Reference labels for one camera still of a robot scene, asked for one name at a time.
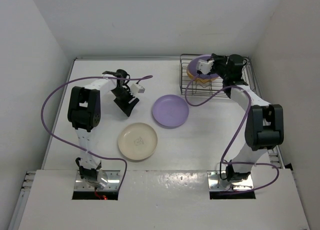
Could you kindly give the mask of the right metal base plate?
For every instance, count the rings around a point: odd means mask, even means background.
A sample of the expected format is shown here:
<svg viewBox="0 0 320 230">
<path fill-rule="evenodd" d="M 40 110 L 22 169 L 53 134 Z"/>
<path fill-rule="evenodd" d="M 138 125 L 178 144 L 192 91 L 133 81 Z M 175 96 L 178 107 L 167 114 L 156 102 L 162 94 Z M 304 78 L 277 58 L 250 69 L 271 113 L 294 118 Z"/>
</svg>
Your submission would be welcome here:
<svg viewBox="0 0 320 230">
<path fill-rule="evenodd" d="M 207 171 L 208 187 L 211 192 L 248 191 L 254 188 L 251 175 L 242 180 L 222 180 L 218 170 Z"/>
</svg>

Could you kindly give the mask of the orange plate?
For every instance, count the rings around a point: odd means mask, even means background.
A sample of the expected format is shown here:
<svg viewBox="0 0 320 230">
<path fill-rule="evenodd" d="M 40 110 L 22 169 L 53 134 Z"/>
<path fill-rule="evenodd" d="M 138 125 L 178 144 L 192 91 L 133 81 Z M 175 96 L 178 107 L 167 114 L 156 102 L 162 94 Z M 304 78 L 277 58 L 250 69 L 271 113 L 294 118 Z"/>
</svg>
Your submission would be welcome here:
<svg viewBox="0 0 320 230">
<path fill-rule="evenodd" d="M 189 68 L 187 68 L 186 73 L 191 80 L 197 75 L 197 71 L 194 68 L 192 68 L 191 70 Z M 218 77 L 219 76 L 217 74 L 198 76 L 195 79 L 195 81 L 201 82 L 201 83 L 207 83 L 207 82 L 212 82 L 212 81 L 216 80 Z"/>
</svg>

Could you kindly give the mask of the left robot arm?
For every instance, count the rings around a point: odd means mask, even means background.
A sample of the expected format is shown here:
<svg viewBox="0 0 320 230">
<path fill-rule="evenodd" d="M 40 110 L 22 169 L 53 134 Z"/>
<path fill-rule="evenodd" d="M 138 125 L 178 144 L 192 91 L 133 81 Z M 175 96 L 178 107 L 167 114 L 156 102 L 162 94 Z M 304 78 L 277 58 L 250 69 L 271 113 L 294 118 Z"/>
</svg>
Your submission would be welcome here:
<svg viewBox="0 0 320 230">
<path fill-rule="evenodd" d="M 115 96 L 113 101 L 127 117 L 140 101 L 128 86 L 130 75 L 125 70 L 105 71 L 103 75 L 114 79 L 102 78 L 86 86 L 72 88 L 67 112 L 67 119 L 75 129 L 81 147 L 80 157 L 76 159 L 80 176 L 96 186 L 106 179 L 101 159 L 90 154 L 94 151 L 95 128 L 101 120 L 101 97 L 112 92 Z"/>
</svg>

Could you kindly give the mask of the metal base plate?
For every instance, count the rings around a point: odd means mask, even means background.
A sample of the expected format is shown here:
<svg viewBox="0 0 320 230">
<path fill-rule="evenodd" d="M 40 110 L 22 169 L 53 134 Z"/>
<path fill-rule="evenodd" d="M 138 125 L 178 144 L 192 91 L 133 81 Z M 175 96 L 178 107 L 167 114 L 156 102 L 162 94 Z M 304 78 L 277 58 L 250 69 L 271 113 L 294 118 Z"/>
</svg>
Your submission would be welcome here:
<svg viewBox="0 0 320 230">
<path fill-rule="evenodd" d="M 208 187 L 211 192 L 248 191 L 254 188 L 251 175 L 242 180 L 222 180 L 218 170 L 207 171 Z"/>
<path fill-rule="evenodd" d="M 80 172 L 76 174 L 74 188 L 75 192 L 116 192 L 119 190 L 121 178 L 119 170 L 103 170 L 98 174 L 97 181 L 82 178 Z"/>
</svg>

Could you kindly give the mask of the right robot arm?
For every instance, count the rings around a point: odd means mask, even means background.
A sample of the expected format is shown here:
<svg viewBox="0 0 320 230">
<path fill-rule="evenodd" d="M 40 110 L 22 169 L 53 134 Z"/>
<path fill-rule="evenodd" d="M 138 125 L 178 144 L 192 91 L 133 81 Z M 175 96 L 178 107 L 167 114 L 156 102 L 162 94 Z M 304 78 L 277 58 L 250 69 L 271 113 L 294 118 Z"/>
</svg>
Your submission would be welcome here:
<svg viewBox="0 0 320 230">
<path fill-rule="evenodd" d="M 220 165 L 225 165 L 225 176 L 228 182 L 246 179 L 258 160 L 274 147 L 284 141 L 283 107 L 271 104 L 259 97 L 243 79 L 242 70 L 246 65 L 243 56 L 211 54 L 213 61 L 211 72 L 222 78 L 222 90 L 229 99 L 244 110 L 244 116 L 237 128 L 236 137 L 244 128 L 245 143 L 239 153 L 226 161 L 223 153 Z"/>
</svg>

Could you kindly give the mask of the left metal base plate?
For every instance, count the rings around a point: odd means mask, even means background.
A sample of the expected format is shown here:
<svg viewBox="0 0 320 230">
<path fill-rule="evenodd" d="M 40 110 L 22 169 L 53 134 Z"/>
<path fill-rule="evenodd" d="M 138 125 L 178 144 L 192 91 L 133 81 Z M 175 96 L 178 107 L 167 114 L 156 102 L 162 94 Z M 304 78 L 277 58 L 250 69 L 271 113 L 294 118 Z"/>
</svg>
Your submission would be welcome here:
<svg viewBox="0 0 320 230">
<path fill-rule="evenodd" d="M 75 192 L 116 192 L 119 190 L 121 178 L 119 170 L 103 170 L 98 174 L 97 181 L 82 178 L 80 172 L 76 174 L 74 188 Z"/>
</svg>

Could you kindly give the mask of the cream plate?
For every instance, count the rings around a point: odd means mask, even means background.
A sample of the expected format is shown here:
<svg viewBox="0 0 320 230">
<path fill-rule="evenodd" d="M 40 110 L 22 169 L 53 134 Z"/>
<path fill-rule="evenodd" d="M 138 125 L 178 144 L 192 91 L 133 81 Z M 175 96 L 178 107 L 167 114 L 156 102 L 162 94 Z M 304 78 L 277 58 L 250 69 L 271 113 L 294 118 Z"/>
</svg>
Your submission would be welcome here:
<svg viewBox="0 0 320 230">
<path fill-rule="evenodd" d="M 137 122 L 126 126 L 118 135 L 118 148 L 121 154 L 131 161 L 143 161 L 156 150 L 158 136 L 148 124 Z"/>
</svg>

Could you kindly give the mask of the purple plate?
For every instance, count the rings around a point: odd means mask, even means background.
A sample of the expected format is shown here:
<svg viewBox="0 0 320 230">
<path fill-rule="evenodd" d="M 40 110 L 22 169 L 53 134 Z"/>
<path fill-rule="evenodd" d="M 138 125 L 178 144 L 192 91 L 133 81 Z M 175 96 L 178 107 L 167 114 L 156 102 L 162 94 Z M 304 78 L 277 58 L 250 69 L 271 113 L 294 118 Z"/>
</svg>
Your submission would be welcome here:
<svg viewBox="0 0 320 230">
<path fill-rule="evenodd" d="M 198 62 L 198 60 L 205 60 L 207 61 L 208 59 L 211 58 L 210 54 L 203 54 L 203 55 L 199 55 L 197 57 L 195 57 L 193 60 L 191 60 L 191 62 L 188 64 L 187 68 L 191 69 L 195 69 L 196 70 L 196 64 Z"/>
<path fill-rule="evenodd" d="M 177 128 L 187 121 L 189 107 L 180 96 L 167 94 L 154 102 L 151 112 L 154 120 L 160 125 L 167 128 Z"/>
</svg>

